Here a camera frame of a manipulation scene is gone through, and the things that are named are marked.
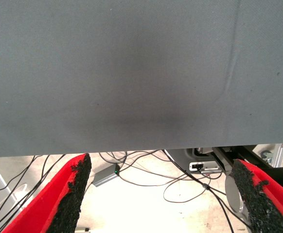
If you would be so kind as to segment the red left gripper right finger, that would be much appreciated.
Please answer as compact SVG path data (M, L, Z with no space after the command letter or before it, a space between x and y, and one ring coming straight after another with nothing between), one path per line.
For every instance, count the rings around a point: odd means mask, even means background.
M283 233L283 186L267 172L235 160L231 176L248 210L253 233Z

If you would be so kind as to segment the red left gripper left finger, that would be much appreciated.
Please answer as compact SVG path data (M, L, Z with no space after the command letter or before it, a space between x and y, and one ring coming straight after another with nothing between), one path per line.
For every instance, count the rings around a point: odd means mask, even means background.
M88 153L70 159L3 232L75 232L90 171Z

